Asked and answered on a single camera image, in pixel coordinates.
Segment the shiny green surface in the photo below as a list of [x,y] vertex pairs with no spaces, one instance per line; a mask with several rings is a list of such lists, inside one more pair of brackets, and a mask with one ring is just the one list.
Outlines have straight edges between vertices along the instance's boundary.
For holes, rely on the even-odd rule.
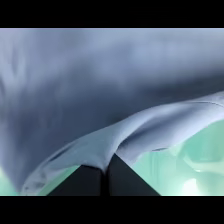
[[[132,167],[161,195],[224,195],[224,121],[217,122],[186,142],[144,154]],[[46,195],[77,167],[67,169],[39,195]],[[17,195],[0,170],[0,195]]]

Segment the garment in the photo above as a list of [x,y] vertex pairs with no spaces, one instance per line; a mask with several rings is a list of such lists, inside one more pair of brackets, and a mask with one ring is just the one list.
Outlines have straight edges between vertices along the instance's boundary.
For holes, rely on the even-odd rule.
[[21,191],[69,166],[105,170],[114,153],[131,164],[223,119],[223,36],[0,29],[0,164],[11,182]]

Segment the light green background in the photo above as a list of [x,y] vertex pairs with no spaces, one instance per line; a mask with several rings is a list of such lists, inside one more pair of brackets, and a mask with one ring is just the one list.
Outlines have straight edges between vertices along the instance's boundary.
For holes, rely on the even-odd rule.
[[[186,142],[145,153],[132,167],[161,195],[224,195],[224,121]],[[64,180],[76,167],[50,183],[40,195]],[[17,195],[0,169],[0,195]]]

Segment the wrinkled fabric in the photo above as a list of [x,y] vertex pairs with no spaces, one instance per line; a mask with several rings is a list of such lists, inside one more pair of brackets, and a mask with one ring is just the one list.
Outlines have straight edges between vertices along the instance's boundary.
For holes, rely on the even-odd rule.
[[[5,173],[21,191],[42,165],[105,170],[113,153],[130,164],[223,119],[223,37],[224,29],[0,29]],[[218,105],[183,103],[217,92]]]

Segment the cloth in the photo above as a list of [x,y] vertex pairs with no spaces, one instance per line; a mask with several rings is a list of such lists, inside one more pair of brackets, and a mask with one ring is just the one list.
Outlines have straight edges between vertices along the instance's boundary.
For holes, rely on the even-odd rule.
[[223,119],[223,36],[224,29],[0,29],[5,173],[18,191],[36,192],[69,166],[105,170],[114,153],[131,164]]

